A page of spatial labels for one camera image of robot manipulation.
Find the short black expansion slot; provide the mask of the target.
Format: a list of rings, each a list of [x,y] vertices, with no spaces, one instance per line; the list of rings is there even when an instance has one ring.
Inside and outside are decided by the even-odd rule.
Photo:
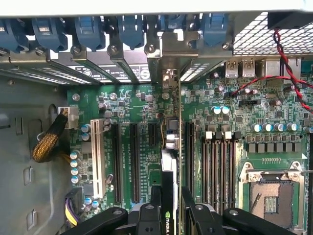
[[[149,146],[156,146],[157,144],[157,124],[148,123],[148,141]]]

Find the white PCI expansion slot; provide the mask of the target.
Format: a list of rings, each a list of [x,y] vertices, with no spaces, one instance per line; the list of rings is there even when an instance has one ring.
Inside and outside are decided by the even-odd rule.
[[[103,119],[92,119],[90,125],[93,196],[103,198],[106,193]]]

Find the silver slot cover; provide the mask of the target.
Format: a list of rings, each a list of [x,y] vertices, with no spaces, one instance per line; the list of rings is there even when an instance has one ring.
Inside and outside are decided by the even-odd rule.
[[[117,78],[113,77],[110,73],[106,72],[88,58],[88,52],[85,46],[73,46],[71,48],[71,54],[73,55],[73,61],[76,63],[90,69],[91,71],[101,74],[114,84],[121,84]]]
[[[159,60],[161,58],[159,43],[147,43],[144,48],[147,57],[148,69],[151,82],[154,84],[161,82],[161,68]]]
[[[137,76],[124,58],[123,44],[111,44],[108,47],[108,55],[110,60],[123,70],[133,84],[139,83]]]

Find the open grey PC case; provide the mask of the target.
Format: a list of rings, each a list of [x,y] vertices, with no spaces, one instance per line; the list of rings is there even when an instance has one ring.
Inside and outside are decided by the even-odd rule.
[[[0,0],[0,19],[18,19],[24,25],[29,51],[14,53],[0,47],[0,235],[61,235],[84,222],[82,205],[68,211],[69,199],[81,199],[71,182],[70,130],[65,129],[70,106],[68,91],[82,86],[154,84],[150,79],[147,43],[159,43],[165,32],[183,39],[198,32],[192,42],[198,56],[181,73],[183,83],[194,84],[216,73],[225,74],[225,62],[280,58],[293,77],[288,58],[300,57],[301,74],[313,76],[313,22],[299,29],[268,29],[268,12],[310,12],[313,0]],[[205,13],[229,14],[226,40],[208,46],[202,36]],[[131,50],[119,37],[118,16],[141,15],[144,46]],[[88,58],[117,78],[114,84],[101,74],[73,61],[78,42],[74,19],[100,16],[106,47]],[[33,18],[61,18],[68,49],[55,53],[41,46]],[[133,84],[108,55],[111,44],[123,44],[124,58],[139,83]]]

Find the green motherboard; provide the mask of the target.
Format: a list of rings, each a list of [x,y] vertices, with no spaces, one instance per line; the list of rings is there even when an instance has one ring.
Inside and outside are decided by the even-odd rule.
[[[122,207],[131,211],[135,204],[148,203],[151,188],[161,186],[163,123],[169,108],[168,93],[161,85],[142,84],[125,86],[82,86],[68,91],[70,106],[79,110],[79,127],[70,131],[71,182],[81,194],[81,199],[69,199],[68,211],[82,205],[80,216],[90,219],[109,207]],[[213,142],[216,132],[240,131],[237,145],[237,188],[239,173],[244,162],[252,162],[257,169],[288,168],[299,161],[302,170],[313,170],[313,76],[301,74],[300,78],[261,76],[259,78],[226,78],[216,73],[201,78],[194,84],[181,85],[182,178],[185,172],[185,123],[194,123],[194,196],[195,203],[202,200],[202,138]],[[103,119],[105,150],[106,193],[103,198],[93,196],[91,155],[92,119]],[[157,124],[156,146],[149,146],[148,123]],[[115,175],[112,153],[112,125],[118,123],[121,133],[123,162],[122,203],[115,202]],[[133,184],[130,159],[130,123],[137,123],[140,138],[140,196],[133,202]],[[221,212],[221,143],[219,149],[219,195]],[[305,177],[306,233],[313,235],[313,173]],[[212,197],[211,176],[210,198]]]

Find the silver USB port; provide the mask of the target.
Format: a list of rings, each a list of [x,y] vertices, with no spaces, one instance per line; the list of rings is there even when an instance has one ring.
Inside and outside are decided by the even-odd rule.
[[[247,59],[242,61],[242,76],[247,78],[254,78],[255,75],[255,61]]]
[[[225,77],[226,78],[238,78],[238,62],[236,60],[228,60],[225,62]]]

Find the blue card retention clip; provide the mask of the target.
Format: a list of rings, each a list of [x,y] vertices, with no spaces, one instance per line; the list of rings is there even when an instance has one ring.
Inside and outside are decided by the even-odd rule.
[[[66,29],[61,18],[33,18],[32,27],[41,46],[55,53],[68,49]]]
[[[82,16],[74,19],[76,35],[81,45],[97,51],[106,47],[106,37],[100,16]]]
[[[143,19],[141,15],[118,16],[119,37],[131,50],[144,46]]]
[[[18,19],[0,19],[0,47],[14,53],[29,51],[24,25]]]
[[[223,44],[226,40],[229,14],[205,13],[201,20],[201,30],[204,42],[210,46]]]

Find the silver rear port block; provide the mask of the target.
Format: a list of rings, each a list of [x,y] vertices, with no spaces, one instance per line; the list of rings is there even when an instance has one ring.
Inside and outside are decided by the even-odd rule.
[[[288,58],[288,65],[290,66],[293,75],[296,78],[301,77],[301,62],[300,57],[291,57]],[[281,62],[280,58],[266,58],[261,60],[261,76],[270,76],[270,75],[280,75],[290,78],[286,66]]]

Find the CPU socket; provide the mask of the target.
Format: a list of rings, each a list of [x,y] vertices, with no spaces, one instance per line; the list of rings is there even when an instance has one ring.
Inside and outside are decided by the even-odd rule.
[[[249,213],[257,193],[262,193],[251,213],[297,235],[306,233],[305,177],[299,161],[288,168],[257,169],[244,162],[239,173],[237,207]]]

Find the long black expansion slot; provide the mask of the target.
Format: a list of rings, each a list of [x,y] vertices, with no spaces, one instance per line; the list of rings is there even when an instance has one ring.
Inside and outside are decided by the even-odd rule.
[[[185,172],[186,185],[188,186],[191,195],[194,196],[194,123],[185,123]]]
[[[133,202],[138,203],[140,196],[140,138],[139,127],[137,123],[130,123],[130,159],[131,159],[131,176],[133,184]]]
[[[114,189],[115,189],[115,202],[122,203],[123,197],[123,173],[122,173],[122,147],[121,147],[121,133],[118,123],[112,125],[112,153],[113,153],[113,166],[114,166]]]

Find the white power connector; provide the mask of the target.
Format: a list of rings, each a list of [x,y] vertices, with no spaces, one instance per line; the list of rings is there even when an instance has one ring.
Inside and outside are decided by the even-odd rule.
[[[58,107],[58,112],[67,111],[68,121],[65,125],[66,130],[77,129],[79,127],[79,110],[77,106]]]

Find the black RAM slot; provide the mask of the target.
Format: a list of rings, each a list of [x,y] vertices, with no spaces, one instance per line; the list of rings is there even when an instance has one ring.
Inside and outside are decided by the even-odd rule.
[[[219,149],[221,143],[222,134],[216,132],[212,142],[212,205],[216,212],[219,212],[220,195],[219,195]]]
[[[230,131],[223,132],[221,142],[221,212],[229,204],[229,144],[232,138]]]
[[[206,136],[202,138],[202,200],[206,204],[211,203],[211,140]]]
[[[237,145],[242,137],[240,131],[234,132],[230,145],[230,206],[235,207],[236,204],[236,186],[237,186]]]

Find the black case switch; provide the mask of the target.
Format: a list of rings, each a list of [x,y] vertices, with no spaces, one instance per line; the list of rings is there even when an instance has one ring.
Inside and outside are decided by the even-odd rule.
[[[311,22],[310,12],[268,12],[268,29],[299,29]]]

